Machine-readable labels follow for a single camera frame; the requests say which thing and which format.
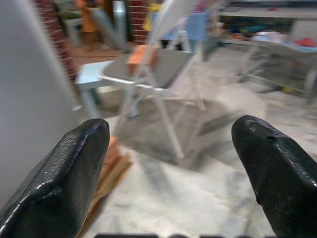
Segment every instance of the white wall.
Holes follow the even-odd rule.
[[[76,102],[31,0],[1,0],[0,207],[59,139]]]

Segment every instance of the brick pillar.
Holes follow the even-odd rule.
[[[132,25],[132,35],[134,42],[144,44],[147,31],[143,30],[143,23],[148,13],[149,0],[128,0],[129,16]]]
[[[64,40],[64,32],[58,22],[51,0],[34,0],[35,7],[42,19],[47,33],[54,45],[59,59],[65,68],[69,80],[72,82],[76,77],[75,69],[72,65],[72,59]]]

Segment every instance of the concrete floor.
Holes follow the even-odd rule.
[[[273,235],[232,146],[230,127],[241,115],[259,116],[293,137],[317,159],[317,103],[305,106],[304,99],[297,96],[279,91],[255,92],[267,86],[237,84],[235,70],[245,50],[234,46],[217,48],[207,62],[194,65],[203,96],[212,105],[200,129],[208,131],[204,126],[210,124],[216,128],[195,137],[194,148],[199,148],[199,153],[187,156],[191,160],[189,167],[166,163],[165,145],[160,144],[164,135],[152,107],[146,107],[147,102],[140,106],[143,110],[139,117],[126,122],[120,140],[123,149],[132,154],[134,165],[126,179],[100,204],[85,238],[93,238],[98,233],[157,233],[160,237],[174,233],[189,237],[209,234],[228,238]],[[105,59],[78,58],[77,64]],[[176,88],[177,96],[170,99],[183,99],[181,95],[188,87],[185,79]],[[100,111],[113,127],[117,118],[116,103],[109,103],[109,94],[102,98]],[[197,118],[196,113],[189,109],[186,121]],[[219,118],[229,119],[225,124],[216,124]],[[151,146],[156,143],[151,144],[151,138],[160,136],[158,148]],[[145,147],[156,152],[147,153]]]

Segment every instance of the gray chair seat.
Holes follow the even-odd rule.
[[[168,88],[183,68],[190,62],[194,53],[167,49],[158,49],[158,58],[153,69],[158,88]],[[102,72],[104,77],[119,78],[132,81],[126,62],[130,54],[117,57]]]

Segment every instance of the yellow object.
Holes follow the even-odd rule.
[[[145,19],[144,24],[143,24],[143,30],[145,30],[145,31],[152,30],[152,17],[151,17],[152,12],[159,11],[161,5],[162,5],[161,3],[151,3],[150,4],[147,18]]]
[[[290,87],[283,87],[282,91],[284,93],[292,93],[294,90]]]

